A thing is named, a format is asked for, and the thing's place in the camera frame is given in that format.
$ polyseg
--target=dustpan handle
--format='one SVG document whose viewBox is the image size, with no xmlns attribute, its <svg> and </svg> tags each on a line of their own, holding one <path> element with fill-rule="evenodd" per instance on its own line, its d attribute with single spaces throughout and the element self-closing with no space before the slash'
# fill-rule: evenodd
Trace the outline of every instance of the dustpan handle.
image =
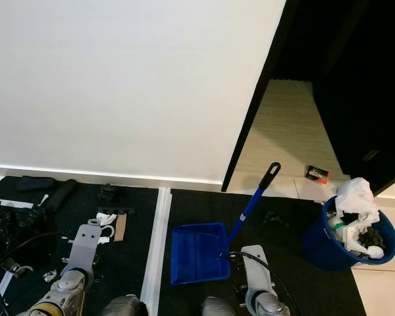
<svg viewBox="0 0 395 316">
<path fill-rule="evenodd" d="M 259 183 L 259 187 L 254 193 L 254 195 L 251 197 L 248 205 L 246 206 L 246 209 L 244 212 L 240 215 L 239 219 L 236 221 L 236 224 L 234 225 L 234 228 L 231 231 L 230 236 L 228 236 L 228 240 L 226 241 L 223 252 L 222 254 L 225 254 L 228 251 L 228 247 L 231 243 L 231 241 L 234 239 L 234 237 L 237 235 L 238 231 L 241 229 L 241 227 L 244 224 L 244 221 L 246 220 L 247 217 L 250 216 L 250 214 L 253 212 L 255 209 L 255 206 L 257 205 L 257 202 L 259 202 L 262 193 L 268 188 L 269 184 L 274 180 L 275 176 L 278 174 L 279 170 L 281 169 L 281 164 L 280 163 L 272 163 L 271 166 L 269 167 L 268 171 L 265 173 L 265 176 L 262 178 L 261 182 Z"/>
</svg>

